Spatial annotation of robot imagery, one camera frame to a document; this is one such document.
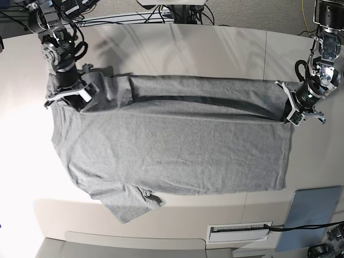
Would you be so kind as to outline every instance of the white table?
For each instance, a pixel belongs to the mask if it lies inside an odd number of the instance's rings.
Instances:
[[[104,25],[85,28],[83,33],[89,50],[78,65],[112,66],[115,74],[297,81],[294,64],[307,59],[312,45],[311,39],[294,35],[200,25]],[[295,129],[283,191],[222,196],[158,193],[167,203],[164,207],[121,224],[72,184],[52,147],[52,117],[43,108],[48,70],[37,36],[4,43],[0,55],[0,257],[2,253],[13,256],[13,252],[19,257],[23,250],[25,256],[34,255],[43,235],[64,240],[66,231],[204,239],[207,225],[271,220],[280,225],[295,190],[344,184],[344,89],[339,87],[317,106],[325,113],[325,125],[310,119]],[[337,210],[343,206],[339,203]],[[333,221],[343,219],[338,212]],[[21,249],[16,247],[18,241]],[[240,251],[275,248],[277,241],[278,234],[272,234],[265,242],[207,248],[241,247],[235,255],[243,256]]]

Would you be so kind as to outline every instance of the gray carpet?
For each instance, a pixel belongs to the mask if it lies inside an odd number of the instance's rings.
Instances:
[[[208,0],[215,24],[298,34],[305,30],[302,0]],[[304,0],[306,22],[314,30],[314,0]],[[136,0],[101,0],[87,17],[144,11]]]

